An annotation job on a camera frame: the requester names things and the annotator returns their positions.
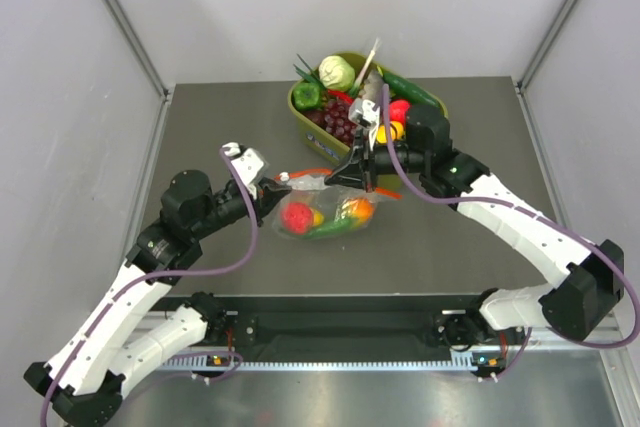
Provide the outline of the red fake tomato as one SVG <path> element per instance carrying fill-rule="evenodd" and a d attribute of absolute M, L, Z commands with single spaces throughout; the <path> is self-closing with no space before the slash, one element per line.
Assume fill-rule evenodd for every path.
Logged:
<path fill-rule="evenodd" d="M 314 225 L 314 211 L 307 204 L 291 202 L 283 208 L 281 222 L 290 233 L 303 235 Z"/>

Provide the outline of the clear zip top bag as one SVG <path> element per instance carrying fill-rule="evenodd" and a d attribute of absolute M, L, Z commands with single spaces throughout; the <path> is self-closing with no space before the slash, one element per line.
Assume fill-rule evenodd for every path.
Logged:
<path fill-rule="evenodd" d="M 339 217 L 340 207 L 342 202 L 348 198 L 367 198 L 376 205 L 376 209 L 377 206 L 382 202 L 396 201 L 402 198 L 401 194 L 383 188 L 378 188 L 372 192 L 366 192 L 353 188 L 327 186 L 324 184 L 324 179 L 329 173 L 330 171 L 328 169 L 308 169 L 292 173 L 281 172 L 276 175 L 276 181 L 282 184 L 287 184 L 292 188 L 291 193 L 278 204 L 277 212 L 272 223 L 272 226 L 276 233 L 289 239 L 305 240 L 301 238 L 302 235 L 292 234 L 287 231 L 282 225 L 282 210 L 287 204 L 291 202 L 300 202 L 307 204 L 313 209 L 313 211 L 322 213 L 324 215 L 323 224 L 325 224 L 341 220 L 341 218 Z M 342 236 L 350 232 L 362 230 L 369 225 L 371 220 L 368 223 L 357 228 L 354 228 L 351 223 L 351 229 L 349 231 L 336 236 Z"/>

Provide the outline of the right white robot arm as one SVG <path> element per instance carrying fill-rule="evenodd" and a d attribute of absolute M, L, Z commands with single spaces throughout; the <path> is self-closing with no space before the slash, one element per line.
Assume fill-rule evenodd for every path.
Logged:
<path fill-rule="evenodd" d="M 357 126 L 349 154 L 327 184 L 373 191 L 381 175 L 402 180 L 416 174 L 416 192 L 482 225 L 529 261 L 545 282 L 519 290 L 490 289 L 466 313 L 469 335 L 487 343 L 513 327 L 550 328 L 583 342 L 624 295 L 624 253 L 610 240 L 595 245 L 557 224 L 514 195 L 490 169 L 453 145 L 440 109 L 412 105 L 404 131 L 390 125 L 390 111 L 355 101 Z"/>

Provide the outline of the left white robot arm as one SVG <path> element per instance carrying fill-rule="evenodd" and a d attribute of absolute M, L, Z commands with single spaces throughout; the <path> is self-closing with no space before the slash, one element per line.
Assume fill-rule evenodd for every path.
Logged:
<path fill-rule="evenodd" d="M 199 170 L 177 174 L 161 197 L 158 219 L 140 232 L 98 306 L 57 354 L 27 368 L 25 381 L 43 398 L 42 425 L 55 412 L 70 426 L 103 426 L 174 355 L 201 341 L 227 338 L 224 307 L 213 295 L 197 292 L 162 325 L 129 339 L 181 278 L 193 276 L 190 268 L 202 255 L 204 238 L 248 218 L 254 248 L 263 218 L 290 192 L 261 170 L 230 172 L 220 191 Z"/>

